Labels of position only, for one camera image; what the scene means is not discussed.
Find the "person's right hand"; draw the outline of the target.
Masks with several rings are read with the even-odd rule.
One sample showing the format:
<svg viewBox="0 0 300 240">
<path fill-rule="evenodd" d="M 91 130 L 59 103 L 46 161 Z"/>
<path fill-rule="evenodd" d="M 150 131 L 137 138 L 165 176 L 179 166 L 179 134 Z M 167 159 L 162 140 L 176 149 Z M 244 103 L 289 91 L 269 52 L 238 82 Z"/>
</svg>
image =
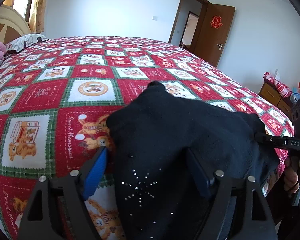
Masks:
<svg viewBox="0 0 300 240">
<path fill-rule="evenodd" d="M 293 170 L 291 165 L 291 160 L 289 157 L 285 159 L 285 170 L 283 173 L 283 179 L 284 179 L 285 190 L 290 191 L 291 193 L 296 193 L 300 185 L 297 183 L 298 175 Z"/>
</svg>

